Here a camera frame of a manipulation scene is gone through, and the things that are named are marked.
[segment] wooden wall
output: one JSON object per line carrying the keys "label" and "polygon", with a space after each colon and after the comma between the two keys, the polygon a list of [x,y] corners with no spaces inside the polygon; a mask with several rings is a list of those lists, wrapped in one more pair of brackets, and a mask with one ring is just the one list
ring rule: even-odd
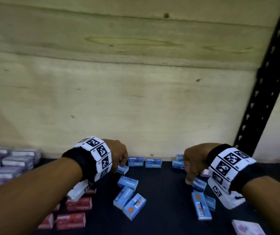
{"label": "wooden wall", "polygon": [[169,158],[232,143],[279,14],[280,0],[0,0],[0,144],[58,157],[94,134]]}

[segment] light blue box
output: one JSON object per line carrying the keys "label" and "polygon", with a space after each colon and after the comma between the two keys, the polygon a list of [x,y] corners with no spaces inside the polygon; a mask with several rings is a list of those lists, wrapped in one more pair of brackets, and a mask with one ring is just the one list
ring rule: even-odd
{"label": "light blue box", "polygon": [[120,210],[124,209],[124,206],[127,204],[127,202],[130,200],[130,198],[134,194],[134,190],[130,187],[124,186],[122,190],[119,192],[119,194],[116,196],[116,198],[113,201],[113,205]]}
{"label": "light blue box", "polygon": [[199,220],[212,220],[211,212],[207,206],[204,194],[202,192],[192,192],[192,200]]}
{"label": "light blue box", "polygon": [[124,207],[123,213],[130,219],[133,220],[135,216],[146,204],[146,199],[140,194],[136,194]]}
{"label": "light blue box", "polygon": [[128,166],[123,166],[123,167],[121,167],[121,166],[118,165],[118,172],[119,172],[120,174],[126,175],[126,173],[127,173],[128,171],[129,171],[129,167],[128,167]]}
{"label": "light blue box", "polygon": [[138,180],[136,179],[132,179],[126,176],[121,176],[121,178],[118,181],[118,186],[119,187],[130,187],[133,190],[136,190],[137,186],[138,186]]}
{"label": "light blue box", "polygon": [[198,191],[204,192],[207,183],[198,178],[195,178],[191,185],[193,186],[193,188],[197,189]]}
{"label": "light blue box", "polygon": [[205,201],[207,203],[207,206],[208,206],[209,210],[215,211],[216,200],[212,197],[207,196],[207,195],[204,195],[204,197],[205,197]]}
{"label": "light blue box", "polygon": [[138,167],[143,165],[144,165],[143,157],[133,157],[128,159],[128,166],[130,167]]}
{"label": "light blue box", "polygon": [[173,168],[184,170],[183,161],[172,161]]}
{"label": "light blue box", "polygon": [[148,168],[161,168],[161,159],[146,159],[145,167]]}
{"label": "light blue box", "polygon": [[183,154],[177,154],[177,161],[183,161]]}

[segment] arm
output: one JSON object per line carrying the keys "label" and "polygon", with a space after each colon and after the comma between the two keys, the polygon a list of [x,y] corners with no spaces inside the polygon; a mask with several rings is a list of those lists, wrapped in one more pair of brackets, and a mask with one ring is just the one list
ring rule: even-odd
{"label": "arm", "polygon": [[242,195],[280,234],[280,182],[268,176],[253,179],[243,187]]}
{"label": "arm", "polygon": [[0,234],[30,234],[82,178],[80,166],[60,158],[0,186]]}

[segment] slotted metal bracket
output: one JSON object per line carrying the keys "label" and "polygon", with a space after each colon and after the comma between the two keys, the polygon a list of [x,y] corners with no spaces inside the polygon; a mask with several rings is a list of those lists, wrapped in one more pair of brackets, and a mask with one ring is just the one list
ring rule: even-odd
{"label": "slotted metal bracket", "polygon": [[280,17],[256,74],[247,109],[234,146],[252,156],[280,94]]}

